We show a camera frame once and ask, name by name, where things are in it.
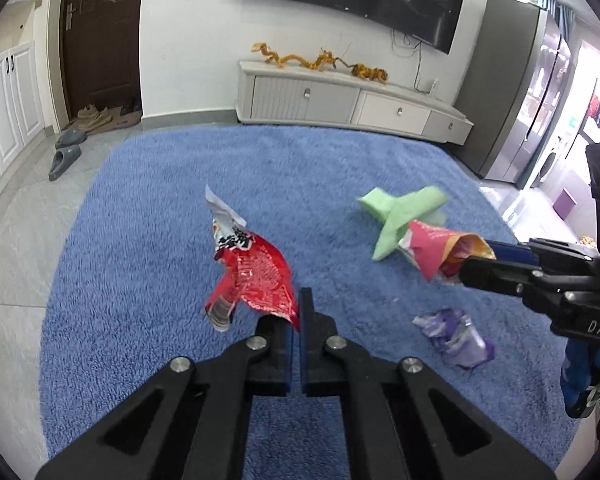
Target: dragon sculpture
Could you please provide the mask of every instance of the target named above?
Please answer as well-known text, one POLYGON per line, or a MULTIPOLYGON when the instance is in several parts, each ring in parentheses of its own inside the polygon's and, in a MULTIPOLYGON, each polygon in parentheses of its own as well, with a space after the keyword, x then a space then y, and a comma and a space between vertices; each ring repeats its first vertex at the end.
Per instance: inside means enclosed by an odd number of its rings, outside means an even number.
POLYGON ((351 69, 351 74, 359 77, 360 79, 369 79, 369 81, 378 81, 382 84, 386 84, 389 79, 389 74, 384 68, 369 68, 362 63, 356 63, 353 65, 345 63, 345 61, 337 57, 337 61, 341 62, 344 66, 351 69))
POLYGON ((323 70, 325 65, 331 65, 336 68, 336 58, 333 57, 333 53, 328 50, 320 50, 320 56, 315 61, 307 61, 304 57, 296 54, 289 54, 285 57, 280 57, 275 50, 270 50, 266 43, 255 43, 251 47, 252 52, 261 52, 263 56, 266 56, 266 63, 275 63, 280 68, 283 68, 289 61, 295 60, 300 63, 301 66, 308 68, 309 70, 323 70))
POLYGON ((297 54, 289 54, 288 56, 280 57, 278 53, 275 50, 271 50, 266 43, 254 43, 251 47, 251 51, 260 52, 267 58, 265 63, 275 63, 280 68, 284 68, 289 61, 294 60, 309 70, 322 71, 325 65, 331 65, 336 68, 336 62, 339 61, 347 68, 352 69, 351 74, 360 79, 378 81, 382 84, 386 84, 389 79, 388 73, 383 68, 369 68, 362 63, 350 65, 340 57, 333 57, 333 53, 329 50, 320 49, 320 56, 318 56, 315 61, 307 61, 304 57, 298 56, 297 54))

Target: refrigerator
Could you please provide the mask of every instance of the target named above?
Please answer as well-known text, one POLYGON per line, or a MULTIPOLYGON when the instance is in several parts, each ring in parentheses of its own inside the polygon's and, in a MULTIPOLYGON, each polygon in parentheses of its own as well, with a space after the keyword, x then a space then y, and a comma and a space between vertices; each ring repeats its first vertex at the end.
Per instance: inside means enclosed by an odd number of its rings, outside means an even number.
POLYGON ((455 108, 474 123, 454 155, 483 178, 521 187, 563 97, 571 52, 533 4, 487 0, 455 108))

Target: white tv stand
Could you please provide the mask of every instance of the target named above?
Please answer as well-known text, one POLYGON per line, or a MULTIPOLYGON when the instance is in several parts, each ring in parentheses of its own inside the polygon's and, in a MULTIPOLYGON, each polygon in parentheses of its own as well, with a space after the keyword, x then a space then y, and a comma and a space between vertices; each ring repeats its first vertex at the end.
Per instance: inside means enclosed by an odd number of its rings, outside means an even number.
POLYGON ((241 61, 238 119, 368 130, 464 144, 471 121, 426 94, 335 72, 241 61))

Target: blue rug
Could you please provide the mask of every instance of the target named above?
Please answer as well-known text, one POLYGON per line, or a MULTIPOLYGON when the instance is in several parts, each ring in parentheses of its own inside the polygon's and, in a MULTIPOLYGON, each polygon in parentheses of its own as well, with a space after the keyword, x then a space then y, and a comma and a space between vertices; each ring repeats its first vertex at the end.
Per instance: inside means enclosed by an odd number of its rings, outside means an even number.
MULTIPOLYGON (((103 165, 62 252, 42 332, 40 397, 53 457, 172 357, 215 356, 250 335, 240 306, 215 332, 202 305, 224 268, 213 261, 205 184, 285 255, 297 288, 372 354, 424 359, 549 466, 576 423, 564 413, 565 340, 516 298, 427 284, 400 254, 372 262, 380 224, 356 197, 438 186, 448 227, 513 242, 509 228, 442 150, 397 137, 299 127, 202 127, 138 137, 103 165), (473 372, 449 368, 411 319, 460 306, 496 345, 473 372)), ((246 479, 345 479, 339 403, 257 398, 246 479)))

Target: orange wrapper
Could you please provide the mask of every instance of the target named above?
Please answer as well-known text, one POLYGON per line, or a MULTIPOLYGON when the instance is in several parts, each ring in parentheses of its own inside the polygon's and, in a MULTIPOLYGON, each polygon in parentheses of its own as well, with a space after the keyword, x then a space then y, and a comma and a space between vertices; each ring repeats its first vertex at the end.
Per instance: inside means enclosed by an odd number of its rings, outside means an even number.
POLYGON ((454 277, 469 256, 496 259, 481 236, 427 225, 418 220, 409 222, 409 230, 398 246, 428 282, 438 273, 447 280, 454 277))

